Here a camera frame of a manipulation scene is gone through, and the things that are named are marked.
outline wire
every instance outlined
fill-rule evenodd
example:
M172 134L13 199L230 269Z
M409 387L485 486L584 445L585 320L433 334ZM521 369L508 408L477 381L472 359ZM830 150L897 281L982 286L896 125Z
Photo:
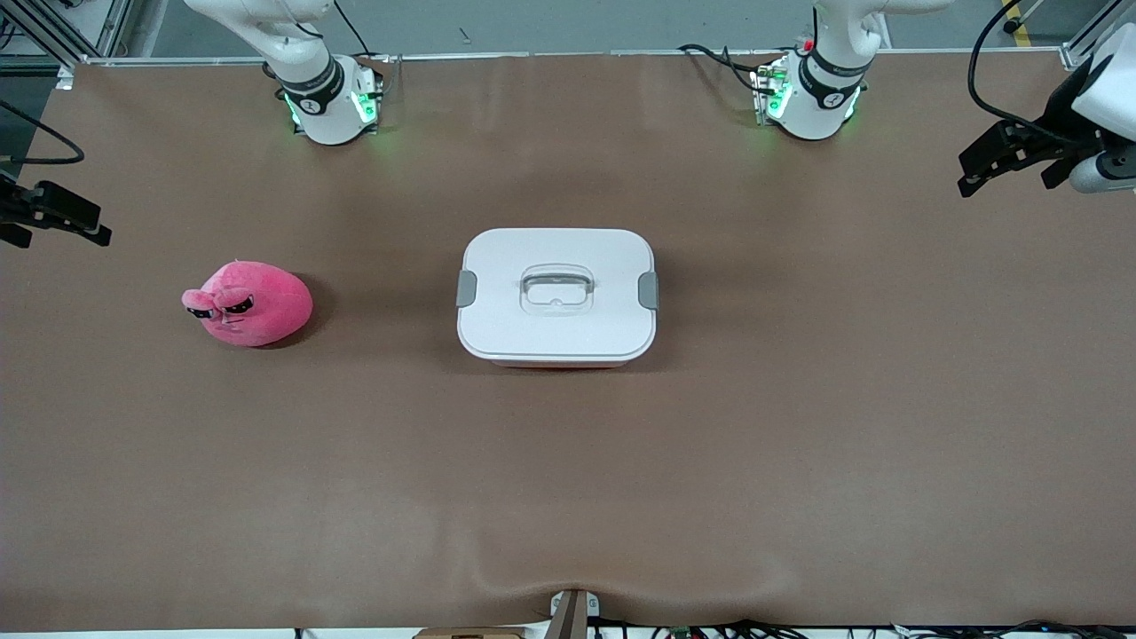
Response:
M73 157L69 157L69 158L30 158L27 156L24 156L24 157L9 157L9 158L7 158L7 160L9 163L11 163L11 164L76 164L76 163L83 161L83 158L86 157L86 153L83 152L83 149L78 148L78 144L76 144L75 142L72 142L70 140L68 140L62 133L59 133L55 128L51 128L47 124L43 124L42 122L35 119L34 117L25 114L22 110L19 110L18 108L16 108L14 105L11 105L10 102L8 102L7 100L0 99L0 107L2 107L6 110L10 111L12 115L15 115L18 118L20 118L23 121L26 121L26 122L30 122L36 128L42 128L45 133L48 133L49 135L51 135L56 140L59 140L64 144L66 144L67 148L69 148L70 150L75 151L75 155Z
M701 44L683 44L682 47L678 48L678 50L679 51L685 51L685 52L699 51L700 53L705 55L705 57L708 57L711 60L718 63L719 65L727 66L727 67L729 66L729 63L726 61L726 58L722 58L718 53L715 53L713 51L711 51L710 49L707 49L705 47L703 47ZM751 73L751 72L758 70L758 67L755 67L755 66L751 67L751 66L746 66L746 65L738 65L737 63L734 63L734 64L738 68L738 70L744 70L745 73Z
M307 33L308 35L310 35L312 38L318 38L319 40L324 39L324 34L323 33L317 33L315 31L308 31L307 28L303 28L303 25L300 24L300 23L292 23L292 24L294 24L296 28L299 28L300 31L302 31L303 33Z
M5 49L11 44L11 39L17 35L24 34L19 33L19 30L16 28L16 23L9 20L7 17L0 17L0 49Z
M1029 128L1035 133L1041 133L1042 135L1051 138L1058 142L1061 142L1062 144L1072 144L1074 141L1069 140L1063 135L1059 135L1050 131L1049 128L1045 128L1041 125L1029 122L1028 119L1019 115L1004 111L991 105L986 100L983 100L978 96L978 90L975 88L975 69L978 67L978 53L979 51L982 51L983 43L986 42L986 38L991 34L992 31L994 31L994 27L1002 22L1002 18L1004 18L1006 14L1010 13L1010 9L1017 7L1019 2L1021 2L1021 0L1009 0L1008 2L1005 2L1002 6L1002 9L1000 9L999 13L993 18L991 18L991 22L986 23L986 26L983 27L983 32L978 35L978 40L975 42L975 48L971 49L970 51L970 66L967 69L967 91L970 92L970 99L974 100L975 103L978 105L978 107L984 111L995 115L1002 119L1008 119L1014 124L1025 126L1026 128Z
M734 77L736 77L737 81L741 82L743 86L745 86L750 91L753 91L754 93L761 93L762 96L772 96L775 93L775 91L772 89L762 89L760 86L754 86L754 85L750 84L749 80L745 80L744 77L742 77L742 73L741 73L741 69L738 68L737 64L734 61L733 58L729 57L729 47L722 47L721 48L721 56L724 58L726 58L726 64L734 72Z
M348 15L343 13L343 7L340 7L340 0L333 0L332 3L335 5L335 10L340 13L340 17L343 18L343 22L348 24L348 28L350 28L351 33L354 34L356 40L359 41L359 45L362 47L362 52L356 53L356 56L376 55L374 51L370 50L370 47L367 47L367 43L364 42L362 36L359 35L359 30L354 27L354 24L351 22L351 18L349 18Z
M682 47L678 48L678 50L679 51L685 51L685 52L699 51L701 53L704 53L708 58L710 58L711 60L718 63L719 65L725 65L725 66L729 67L730 70L734 72L734 77L736 77L737 81L741 82L742 85L745 86L746 89L749 89L750 91L753 91L754 93L761 93L763 96L772 96L774 94L772 90L770 90L770 89L762 89L760 86L754 86L754 85L750 84L750 82L747 80L745 80L745 77L742 76L742 72L753 73L753 72L758 70L758 67L755 67L755 66L751 67L749 65L740 65L740 64L735 63L734 58L732 58L729 56L729 47L722 47L722 49L721 49L721 56L719 56L718 53L715 53L713 51L711 51L710 49L707 49L705 47L703 47L701 44L683 44Z

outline lid handle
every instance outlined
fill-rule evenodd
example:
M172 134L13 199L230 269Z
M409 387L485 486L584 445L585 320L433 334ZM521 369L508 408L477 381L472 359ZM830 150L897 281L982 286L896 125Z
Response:
M531 315L587 313L594 292L592 272L575 264L538 264L520 276L520 307Z

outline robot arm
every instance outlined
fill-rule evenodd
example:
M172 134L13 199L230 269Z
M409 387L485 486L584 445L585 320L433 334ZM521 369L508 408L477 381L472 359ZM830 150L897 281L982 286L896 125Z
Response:
M1136 189L1136 24L1105 40L1031 124L1002 119L959 155L962 197L1043 161L1046 189L1066 180L1081 193Z
M378 119L375 72L349 56L332 56L310 23L332 0L185 0L264 56L284 89L298 131L320 144L342 144Z
M816 0L816 45L776 63L786 80L772 88L769 119L805 140L833 135L852 116L860 83L883 42L877 15L928 14L953 1Z
M307 24L324 17L332 7L328 0L185 0L185 3L248 42L285 82L311 80L331 59L324 41L311 35L316 31Z

